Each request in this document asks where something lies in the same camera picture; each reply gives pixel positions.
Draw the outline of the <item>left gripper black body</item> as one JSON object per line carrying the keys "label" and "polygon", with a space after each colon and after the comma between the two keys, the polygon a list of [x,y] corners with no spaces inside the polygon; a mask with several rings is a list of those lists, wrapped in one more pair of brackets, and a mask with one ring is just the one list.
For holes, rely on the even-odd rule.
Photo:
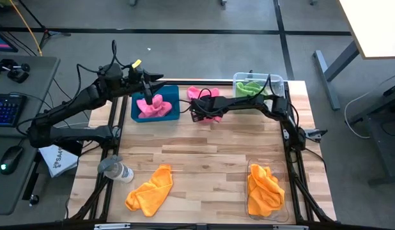
{"label": "left gripper black body", "polygon": [[128,68],[127,93],[147,92],[150,90],[150,78],[141,67]]}

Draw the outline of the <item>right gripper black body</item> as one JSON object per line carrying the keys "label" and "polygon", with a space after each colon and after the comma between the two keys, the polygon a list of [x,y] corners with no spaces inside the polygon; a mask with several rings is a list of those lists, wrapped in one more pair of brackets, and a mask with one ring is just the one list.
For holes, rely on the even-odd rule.
{"label": "right gripper black body", "polygon": [[216,117],[213,115],[213,107],[211,104],[210,97],[204,97],[203,99],[191,99],[190,100],[190,115],[193,122],[213,122],[216,121]]}

